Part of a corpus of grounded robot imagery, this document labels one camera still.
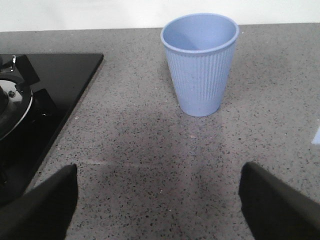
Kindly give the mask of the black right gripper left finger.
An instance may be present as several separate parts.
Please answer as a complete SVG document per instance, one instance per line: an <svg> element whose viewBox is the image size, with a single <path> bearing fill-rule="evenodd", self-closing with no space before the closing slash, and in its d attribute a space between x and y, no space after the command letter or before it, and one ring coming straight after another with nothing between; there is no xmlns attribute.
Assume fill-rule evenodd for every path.
<svg viewBox="0 0 320 240"><path fill-rule="evenodd" d="M77 166L66 165L0 210L2 240L63 240L78 202Z"/></svg>

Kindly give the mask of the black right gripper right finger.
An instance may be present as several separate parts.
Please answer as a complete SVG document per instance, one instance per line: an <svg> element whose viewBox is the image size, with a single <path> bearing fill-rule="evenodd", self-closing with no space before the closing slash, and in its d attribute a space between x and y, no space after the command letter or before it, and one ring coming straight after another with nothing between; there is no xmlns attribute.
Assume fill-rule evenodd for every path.
<svg viewBox="0 0 320 240"><path fill-rule="evenodd" d="M318 240L320 205L254 162L241 170L241 211L256 240Z"/></svg>

